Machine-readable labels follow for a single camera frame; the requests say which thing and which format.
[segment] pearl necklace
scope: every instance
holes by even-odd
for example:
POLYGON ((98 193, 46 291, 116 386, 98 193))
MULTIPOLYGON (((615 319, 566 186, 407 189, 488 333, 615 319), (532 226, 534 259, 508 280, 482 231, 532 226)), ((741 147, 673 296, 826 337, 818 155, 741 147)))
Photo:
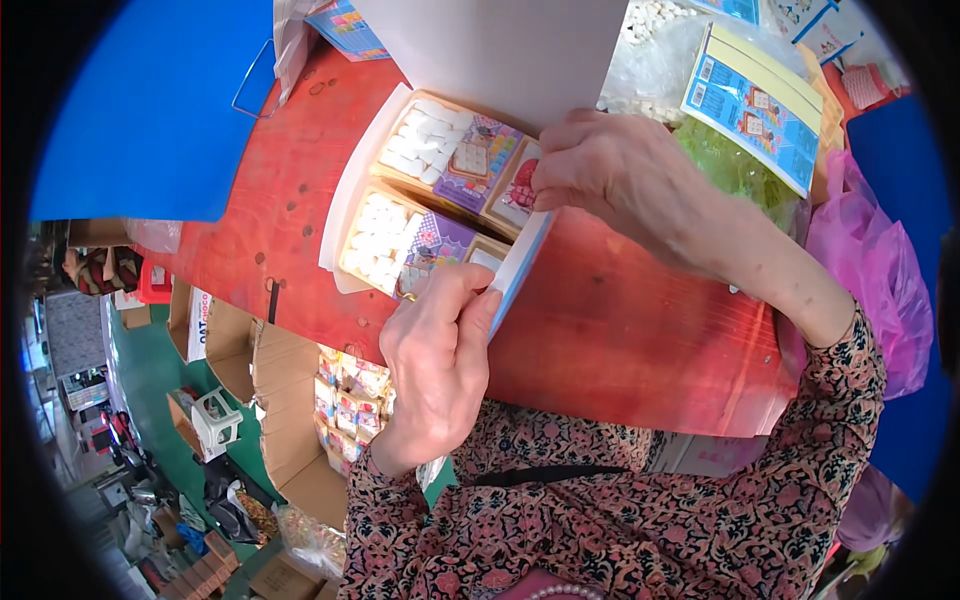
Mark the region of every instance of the pearl necklace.
POLYGON ((573 596, 579 595, 581 598, 587 598, 587 600, 604 600, 603 594, 599 591, 594 591, 593 589, 588 588, 587 586, 578 586, 576 584, 564 584, 562 586, 547 586, 546 588, 541 589, 540 591, 535 591, 534 593, 527 596, 526 600, 541 600, 541 598, 546 598, 554 594, 570 594, 573 596))

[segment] wrist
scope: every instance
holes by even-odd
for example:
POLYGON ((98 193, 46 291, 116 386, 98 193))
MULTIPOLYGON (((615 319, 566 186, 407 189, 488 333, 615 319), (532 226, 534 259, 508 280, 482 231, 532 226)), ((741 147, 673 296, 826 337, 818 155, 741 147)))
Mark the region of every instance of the wrist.
POLYGON ((394 431, 395 427, 388 425, 373 438, 370 444, 371 459, 382 474, 397 479, 406 475, 419 466, 407 455, 408 440, 402 440, 394 431))

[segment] barcode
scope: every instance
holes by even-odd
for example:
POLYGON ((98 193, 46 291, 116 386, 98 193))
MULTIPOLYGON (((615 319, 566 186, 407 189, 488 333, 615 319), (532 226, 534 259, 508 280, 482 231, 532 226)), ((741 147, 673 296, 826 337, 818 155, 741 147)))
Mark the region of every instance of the barcode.
POLYGON ((710 81, 710 74, 713 72, 713 59, 704 59, 704 66, 700 67, 700 79, 705 82, 710 81))
POLYGON ((699 108, 701 104, 704 103, 704 95, 707 94, 707 87, 703 84, 697 84, 693 88, 693 99, 690 100, 690 104, 696 108, 699 108))

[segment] red table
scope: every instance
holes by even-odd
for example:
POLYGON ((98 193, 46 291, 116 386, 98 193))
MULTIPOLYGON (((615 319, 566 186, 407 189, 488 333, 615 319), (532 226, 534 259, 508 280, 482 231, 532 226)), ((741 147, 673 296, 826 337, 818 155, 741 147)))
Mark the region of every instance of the red table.
MULTIPOLYGON (((286 106, 254 126, 223 219, 184 224, 177 254, 147 258, 260 318, 275 281, 277 325, 382 363, 396 303, 340 294, 317 259, 340 174, 401 81, 390 60, 321 49, 286 106)), ((492 397, 685 433, 769 430, 795 388, 769 306, 670 271, 575 210, 555 219, 490 359, 492 397)))

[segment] black strap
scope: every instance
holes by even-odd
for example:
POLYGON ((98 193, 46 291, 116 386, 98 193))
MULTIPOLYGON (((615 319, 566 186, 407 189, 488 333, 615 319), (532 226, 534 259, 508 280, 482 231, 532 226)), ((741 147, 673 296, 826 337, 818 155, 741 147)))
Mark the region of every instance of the black strap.
POLYGON ((604 467, 602 465, 550 465, 548 467, 511 468, 510 470, 481 475, 471 485, 511 488, 523 483, 556 483, 574 477, 625 472, 627 472, 627 469, 623 467, 604 467))

